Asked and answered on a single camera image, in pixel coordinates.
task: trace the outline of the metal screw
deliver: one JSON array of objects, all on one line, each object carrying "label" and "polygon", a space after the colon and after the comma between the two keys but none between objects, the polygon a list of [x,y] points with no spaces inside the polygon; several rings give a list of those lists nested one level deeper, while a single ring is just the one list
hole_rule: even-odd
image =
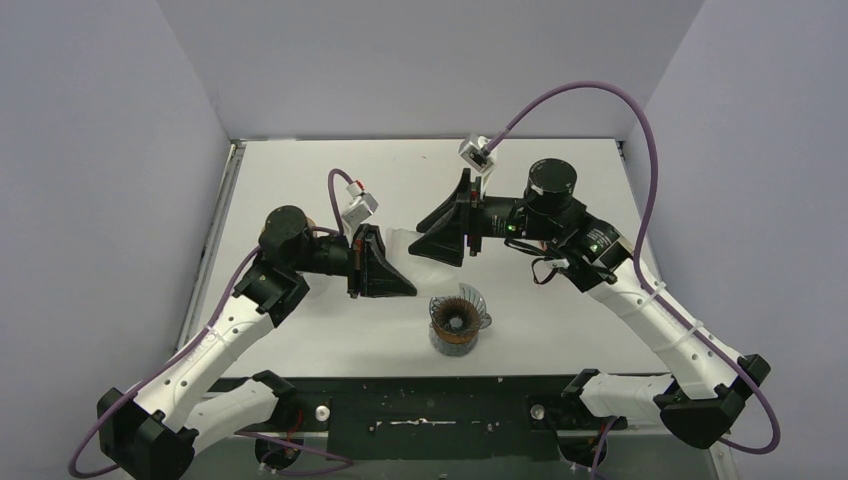
[{"label": "metal screw", "polygon": [[530,416],[533,420],[544,420],[545,419],[545,407],[536,404],[530,407]]},{"label": "metal screw", "polygon": [[319,422],[326,422],[330,418],[330,409],[325,405],[319,405],[315,409],[315,419]]}]

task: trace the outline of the white wall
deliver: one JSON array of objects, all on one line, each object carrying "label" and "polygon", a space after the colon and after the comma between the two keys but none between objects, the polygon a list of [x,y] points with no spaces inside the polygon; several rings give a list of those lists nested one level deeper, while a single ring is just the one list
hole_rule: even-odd
[{"label": "white wall", "polygon": [[[842,0],[707,0],[649,103],[670,290],[774,369],[783,443],[736,455],[746,479],[848,478],[846,20]],[[644,198],[640,130],[625,154]],[[763,445],[754,410],[734,437]]]},{"label": "white wall", "polygon": [[[159,0],[233,138],[494,133],[586,79],[647,101],[703,0]],[[516,133],[624,138],[600,92]]]},{"label": "white wall", "polygon": [[4,3],[0,66],[0,478],[53,480],[173,348],[228,142],[154,0]]}]

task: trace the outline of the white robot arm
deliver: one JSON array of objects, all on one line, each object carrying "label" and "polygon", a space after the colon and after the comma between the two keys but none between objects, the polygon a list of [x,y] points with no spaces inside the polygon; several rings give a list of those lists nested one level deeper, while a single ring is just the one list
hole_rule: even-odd
[{"label": "white robot arm", "polygon": [[[656,295],[638,278],[629,244],[572,198],[575,181],[576,172],[566,162],[545,159],[531,168],[523,197],[490,197],[482,190],[481,178],[472,181],[466,169],[451,197],[419,223],[422,235],[408,253],[461,266],[466,245],[474,256],[482,238],[496,237],[545,259],[554,274],[567,277],[629,325],[671,372],[634,377],[584,370],[563,397],[596,417],[661,423],[686,443],[708,448],[728,431],[752,393],[715,352],[737,359],[758,384],[770,367],[758,355],[743,357],[716,340],[667,293],[663,301],[685,315],[693,328],[685,328],[655,301]],[[299,272],[344,276],[351,297],[415,296],[416,286],[386,259],[379,228],[361,220],[356,218],[346,236],[316,237],[299,208],[271,212],[259,237],[261,253],[235,286],[217,322],[198,334],[202,340],[190,352],[102,419],[101,450],[138,480],[178,479],[196,453],[243,427],[268,421],[285,407],[294,389],[270,372],[198,402],[306,295],[309,287]],[[539,241],[541,248],[526,240]],[[650,273],[646,280],[662,290]],[[701,338],[708,338],[715,349]],[[113,389],[98,403],[98,411],[103,415],[125,400]]]}]

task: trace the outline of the white table surface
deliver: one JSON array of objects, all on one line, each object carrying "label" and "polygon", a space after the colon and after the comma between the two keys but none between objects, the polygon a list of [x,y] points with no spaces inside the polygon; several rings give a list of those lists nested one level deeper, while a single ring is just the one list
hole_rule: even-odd
[{"label": "white table surface", "polygon": [[[318,225],[335,228],[327,172],[345,169],[374,194],[380,207],[369,223],[414,230],[459,179],[466,163],[458,140],[248,142],[203,301],[201,323],[239,261],[255,245],[267,214],[297,205]],[[506,140],[489,195],[520,196],[536,160],[555,157],[577,169],[575,197],[589,211],[635,239],[639,215],[611,139]],[[339,199],[349,198],[338,180]],[[653,265],[649,249],[648,263]],[[285,322],[257,342],[225,376],[272,370],[283,377],[571,374],[584,368],[610,373],[667,369],[615,315],[565,278],[537,286],[531,257],[483,241],[466,255],[460,281],[482,292],[493,317],[477,347],[444,357],[428,340],[426,298],[350,299],[346,280],[310,276],[313,291]]]}]

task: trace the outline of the cable tie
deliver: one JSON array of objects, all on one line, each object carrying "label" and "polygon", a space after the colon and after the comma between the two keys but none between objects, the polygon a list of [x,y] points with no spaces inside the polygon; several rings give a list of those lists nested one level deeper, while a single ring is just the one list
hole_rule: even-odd
[{"label": "cable tie", "polygon": [[657,288],[656,288],[656,289],[654,289],[654,293],[650,294],[650,295],[648,296],[648,298],[643,299],[642,303],[639,303],[639,302],[637,301],[637,302],[636,302],[636,308],[634,308],[633,310],[630,310],[629,312],[623,313],[623,314],[621,314],[620,316],[621,316],[621,317],[629,317],[630,315],[633,315],[634,313],[639,313],[639,312],[641,312],[643,308],[647,307],[647,306],[648,306],[648,304],[650,304],[651,302],[653,302],[654,300],[656,300],[657,296],[658,296],[658,295],[660,294],[660,292],[662,292],[663,290],[665,290],[665,282],[660,282],[659,284],[657,284]]},{"label": "cable tie", "polygon": [[221,335],[220,332],[218,332],[209,325],[206,325],[205,327],[203,327],[203,329],[212,334],[213,337],[217,338],[218,341],[221,342],[222,345],[224,345],[224,351],[227,352],[227,356],[230,357],[230,360],[232,360],[233,363],[238,360],[238,357],[233,355],[233,352],[230,351],[230,342],[228,342],[227,339],[224,338],[224,336]]},{"label": "cable tie", "polygon": [[704,323],[703,323],[703,322],[701,322],[700,320],[697,320],[697,319],[696,319],[696,320],[692,323],[692,328],[690,328],[689,330],[686,330],[686,333],[684,333],[683,335],[681,335],[681,336],[680,336],[680,338],[678,338],[677,340],[675,340],[675,341],[673,341],[673,342],[669,343],[668,345],[664,345],[664,346],[662,346],[662,347],[659,347],[659,348],[655,348],[655,349],[653,349],[653,352],[654,352],[654,353],[660,353],[660,352],[665,352],[665,351],[668,351],[668,350],[674,350],[675,348],[677,348],[677,346],[678,346],[678,345],[680,345],[680,344],[681,344],[681,343],[683,343],[686,339],[688,339],[689,337],[691,337],[691,336],[695,333],[695,331],[696,331],[696,330],[698,330],[699,328],[701,328],[701,327],[703,327],[703,326],[704,326]]}]

